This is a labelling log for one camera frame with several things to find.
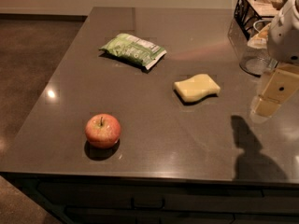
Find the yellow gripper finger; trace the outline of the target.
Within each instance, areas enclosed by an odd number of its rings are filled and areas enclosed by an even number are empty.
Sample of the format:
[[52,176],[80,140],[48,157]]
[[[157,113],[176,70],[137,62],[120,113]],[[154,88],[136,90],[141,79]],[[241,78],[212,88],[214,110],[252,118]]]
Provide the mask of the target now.
[[299,67],[279,63],[261,75],[257,95],[250,106],[250,118],[257,123],[270,119],[299,90]]

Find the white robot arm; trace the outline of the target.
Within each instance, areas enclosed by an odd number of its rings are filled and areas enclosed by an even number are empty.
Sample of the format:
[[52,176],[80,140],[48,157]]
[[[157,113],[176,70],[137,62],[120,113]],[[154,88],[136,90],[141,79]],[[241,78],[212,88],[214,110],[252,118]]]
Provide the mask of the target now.
[[299,90],[299,0],[288,0],[271,21],[267,51],[276,64],[261,75],[250,117],[270,119]]

